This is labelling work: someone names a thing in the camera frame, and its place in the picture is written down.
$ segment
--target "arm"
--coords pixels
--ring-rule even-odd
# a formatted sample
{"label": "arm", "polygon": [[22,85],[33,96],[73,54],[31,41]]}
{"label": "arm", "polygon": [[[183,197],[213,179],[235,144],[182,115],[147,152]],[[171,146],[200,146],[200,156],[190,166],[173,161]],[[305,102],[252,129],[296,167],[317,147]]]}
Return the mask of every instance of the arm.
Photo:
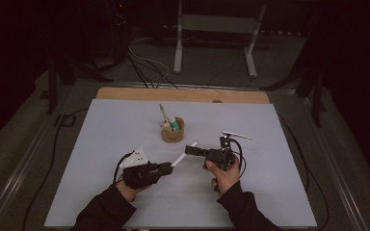
{"label": "arm", "polygon": [[237,158],[227,171],[209,161],[206,166],[216,176],[211,184],[219,187],[218,202],[227,210],[230,220],[238,230],[281,230],[258,211],[253,193],[242,191]]}
{"label": "arm", "polygon": [[124,181],[111,185],[102,194],[95,196],[78,215],[72,231],[120,230],[132,217],[136,208],[131,205],[137,193],[144,189],[132,190]]}

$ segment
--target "small cup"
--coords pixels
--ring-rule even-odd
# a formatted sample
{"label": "small cup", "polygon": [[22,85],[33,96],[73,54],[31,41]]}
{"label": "small cup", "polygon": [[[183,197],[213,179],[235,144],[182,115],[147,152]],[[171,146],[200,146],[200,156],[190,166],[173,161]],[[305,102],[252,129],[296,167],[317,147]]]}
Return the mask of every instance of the small cup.
{"label": "small cup", "polygon": [[165,142],[179,142],[184,138],[185,122],[181,117],[176,117],[176,122],[179,124],[179,131],[162,130],[162,140]]}

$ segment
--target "black sleeve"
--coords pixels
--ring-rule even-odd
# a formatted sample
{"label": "black sleeve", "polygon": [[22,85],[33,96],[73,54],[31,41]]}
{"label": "black sleeve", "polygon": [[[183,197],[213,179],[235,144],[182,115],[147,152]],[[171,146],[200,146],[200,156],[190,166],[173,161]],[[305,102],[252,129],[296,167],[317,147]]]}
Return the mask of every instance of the black sleeve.
{"label": "black sleeve", "polygon": [[281,230],[258,211],[253,193],[243,192],[240,181],[228,189],[218,202],[227,210],[237,230]]}
{"label": "black sleeve", "polygon": [[112,186],[90,201],[71,231],[120,230],[135,211],[116,186]]}

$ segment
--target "hand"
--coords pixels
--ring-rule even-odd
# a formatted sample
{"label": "hand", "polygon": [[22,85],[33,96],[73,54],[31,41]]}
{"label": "hand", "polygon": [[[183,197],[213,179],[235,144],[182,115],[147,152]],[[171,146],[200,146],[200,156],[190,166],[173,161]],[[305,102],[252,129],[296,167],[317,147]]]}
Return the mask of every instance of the hand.
{"label": "hand", "polygon": [[219,197],[239,181],[239,158],[235,158],[235,163],[227,171],[223,171],[210,161],[206,161],[205,164],[216,177],[216,179],[212,179],[211,184],[214,188],[219,187]]}
{"label": "hand", "polygon": [[119,176],[119,180],[116,183],[116,187],[119,190],[119,192],[122,194],[122,196],[128,201],[131,202],[135,199],[135,196],[142,192],[143,190],[148,189],[151,186],[144,187],[142,189],[133,190],[125,185],[124,180],[122,179],[122,175]]}

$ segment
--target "dark background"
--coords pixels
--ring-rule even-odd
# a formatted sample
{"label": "dark background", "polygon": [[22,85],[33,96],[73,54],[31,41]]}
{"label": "dark background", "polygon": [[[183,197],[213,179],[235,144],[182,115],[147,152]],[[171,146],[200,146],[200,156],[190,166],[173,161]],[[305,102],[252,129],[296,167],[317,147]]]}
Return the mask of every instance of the dark background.
{"label": "dark background", "polygon": [[[187,11],[250,15],[226,1],[185,2]],[[145,35],[162,39],[166,35],[163,26],[176,22],[175,1],[123,3],[128,21]],[[78,4],[82,1],[0,0],[0,129],[33,92],[35,79],[47,69],[48,45],[55,43],[82,60],[92,57],[89,39],[82,36]],[[282,32],[307,38],[295,68],[320,61],[321,57],[329,61],[323,72],[325,87],[331,90],[370,165],[370,1],[272,1],[262,30],[265,34]]]}

